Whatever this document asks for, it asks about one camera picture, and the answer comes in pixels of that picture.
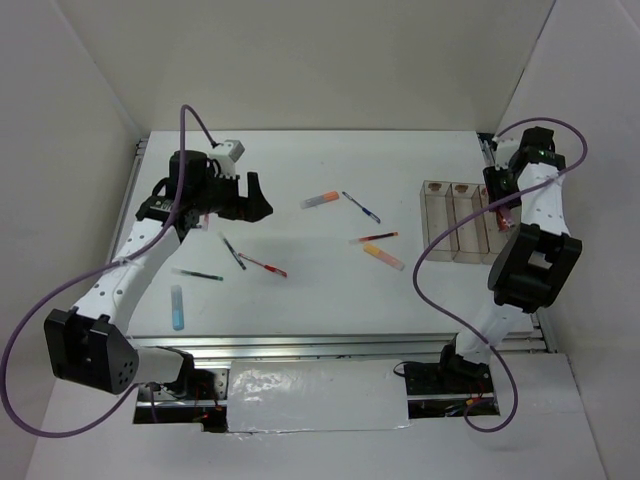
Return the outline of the orange cap highlighter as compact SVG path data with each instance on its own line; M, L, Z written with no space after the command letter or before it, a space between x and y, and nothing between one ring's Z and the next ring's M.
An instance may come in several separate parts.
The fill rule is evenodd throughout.
M331 192L327 192L327 193L303 200L300 203L300 207L302 209L308 209L312 207L317 207L319 205L323 205L325 203L336 201L338 199L339 199L339 193L337 191L331 191Z

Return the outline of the blue gel pen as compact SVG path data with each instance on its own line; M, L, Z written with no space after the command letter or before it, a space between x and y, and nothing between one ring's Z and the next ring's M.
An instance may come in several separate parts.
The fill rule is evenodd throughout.
M377 224L381 224L381 219L373 213L370 209L362 205L359 201L357 201L353 196L348 194L346 191L342 191L342 195L347 198L350 202L355 204L365 215L374 220Z

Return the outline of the red refill pen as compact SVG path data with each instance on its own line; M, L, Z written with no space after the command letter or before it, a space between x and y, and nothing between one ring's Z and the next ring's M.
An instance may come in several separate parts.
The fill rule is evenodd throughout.
M375 235L358 237L358 238L349 240L348 243L350 245L364 244L364 243L371 242L371 241L397 237L398 235L399 235L399 233L397 231L393 231L393 232L388 232L388 233L383 233L383 234L375 234Z

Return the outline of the yellow cap highlighter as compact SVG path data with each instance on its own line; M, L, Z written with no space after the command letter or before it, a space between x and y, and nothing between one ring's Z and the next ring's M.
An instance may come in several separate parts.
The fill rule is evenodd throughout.
M363 251L398 271L403 271L405 268L405 264L402 261L371 243L365 243Z

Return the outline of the pink cap highlighter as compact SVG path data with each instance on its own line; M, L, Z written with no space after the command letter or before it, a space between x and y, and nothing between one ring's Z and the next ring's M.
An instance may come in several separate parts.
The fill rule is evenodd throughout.
M501 206L496 209L495 213L497 226L501 232L509 231L515 226L515 221L513 220L511 210L508 207Z

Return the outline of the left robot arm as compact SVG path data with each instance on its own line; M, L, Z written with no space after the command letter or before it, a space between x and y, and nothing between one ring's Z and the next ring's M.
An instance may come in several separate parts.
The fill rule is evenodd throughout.
M209 153L174 153L169 174L141 204L115 266L68 311L54 309L44 332L55 377L120 394L134 383L161 384L176 399L196 390L192 355L170 347L138 349L127 338L130 320L165 261L202 216L257 222L273 212L258 175L239 192L235 164L245 148L226 140Z

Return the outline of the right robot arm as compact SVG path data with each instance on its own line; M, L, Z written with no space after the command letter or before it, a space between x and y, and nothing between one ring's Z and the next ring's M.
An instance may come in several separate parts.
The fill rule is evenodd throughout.
M528 128L494 151L496 163L483 170L488 200L519 193L498 210L517 209L520 221L492 263L491 297L472 321L474 329L460 331L441 352L436 379L448 392L484 377L491 349L521 317L553 304L582 253L564 219L560 173L566 160L555 151L554 131Z

